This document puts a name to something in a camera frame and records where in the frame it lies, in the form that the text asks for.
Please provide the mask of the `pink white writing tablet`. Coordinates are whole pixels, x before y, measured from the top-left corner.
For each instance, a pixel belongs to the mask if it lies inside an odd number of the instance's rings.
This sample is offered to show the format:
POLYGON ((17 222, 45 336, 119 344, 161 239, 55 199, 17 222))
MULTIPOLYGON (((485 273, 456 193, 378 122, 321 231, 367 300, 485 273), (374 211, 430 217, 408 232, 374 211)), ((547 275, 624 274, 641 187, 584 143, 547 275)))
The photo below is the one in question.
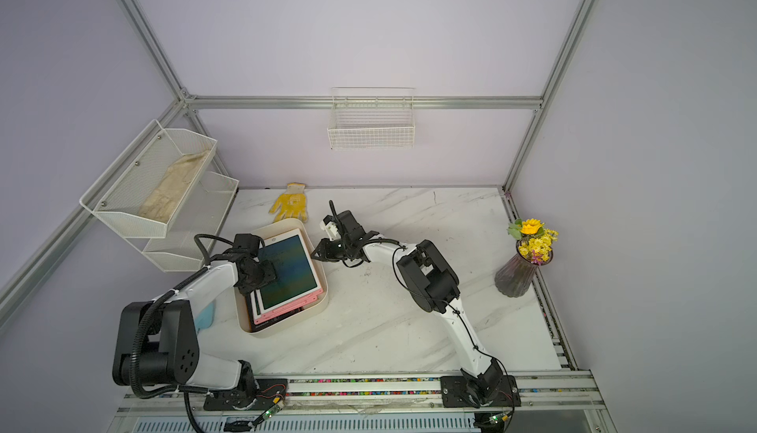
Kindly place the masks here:
POLYGON ((260 261, 271 261, 277 280, 254 291, 262 313, 307 295, 323 294, 323 284, 315 271, 303 233, 293 229, 264 241, 260 261))

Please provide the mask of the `beige storage tray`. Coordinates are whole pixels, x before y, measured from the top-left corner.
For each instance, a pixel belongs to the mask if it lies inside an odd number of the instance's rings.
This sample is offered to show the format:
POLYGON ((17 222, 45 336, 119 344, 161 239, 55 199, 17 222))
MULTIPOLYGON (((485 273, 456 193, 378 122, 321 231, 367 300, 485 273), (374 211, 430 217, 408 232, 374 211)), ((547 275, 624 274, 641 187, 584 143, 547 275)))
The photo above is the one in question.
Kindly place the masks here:
POLYGON ((266 338, 317 316, 328 305, 328 284, 304 224, 285 219, 254 234, 263 240, 262 263, 269 261, 276 279, 248 295, 237 295, 238 325, 243 332, 266 338))

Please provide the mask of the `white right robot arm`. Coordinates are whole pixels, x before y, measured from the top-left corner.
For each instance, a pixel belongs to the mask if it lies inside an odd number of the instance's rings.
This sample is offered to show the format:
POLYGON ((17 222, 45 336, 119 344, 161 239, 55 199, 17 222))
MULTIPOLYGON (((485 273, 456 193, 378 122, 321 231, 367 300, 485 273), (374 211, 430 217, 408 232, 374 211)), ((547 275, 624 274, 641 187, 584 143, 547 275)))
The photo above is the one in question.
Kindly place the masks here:
POLYGON ((484 350, 465 313, 459 277, 436 245, 424 240, 402 243, 377 231, 367 231, 351 211, 323 218, 321 239, 311 253, 316 261, 342 263, 349 269, 364 263, 381 263, 424 312, 439 317, 461 363, 461 373, 440 378, 444 407, 502 407, 512 411, 522 405, 514 376, 496 356, 484 350))

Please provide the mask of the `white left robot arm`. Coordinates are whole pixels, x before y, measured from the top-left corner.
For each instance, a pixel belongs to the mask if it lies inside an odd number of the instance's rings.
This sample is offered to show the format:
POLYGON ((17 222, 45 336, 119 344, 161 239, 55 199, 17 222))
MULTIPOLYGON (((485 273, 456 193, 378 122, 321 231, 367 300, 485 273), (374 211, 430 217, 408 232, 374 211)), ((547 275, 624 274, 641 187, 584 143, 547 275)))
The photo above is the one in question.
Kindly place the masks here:
POLYGON ((222 399, 236 411, 261 401, 277 405, 282 399, 280 392, 262 393, 248 362, 205 354, 200 348, 195 318, 220 294, 235 289, 248 295, 277 278, 272 263, 258 257, 265 246, 258 235, 238 234, 216 255, 205 247, 206 238, 193 238, 202 255, 199 271, 166 293, 122 310, 112 362, 114 383, 128 387, 138 399, 180 393, 195 432, 202 427, 191 405, 193 394, 222 399))

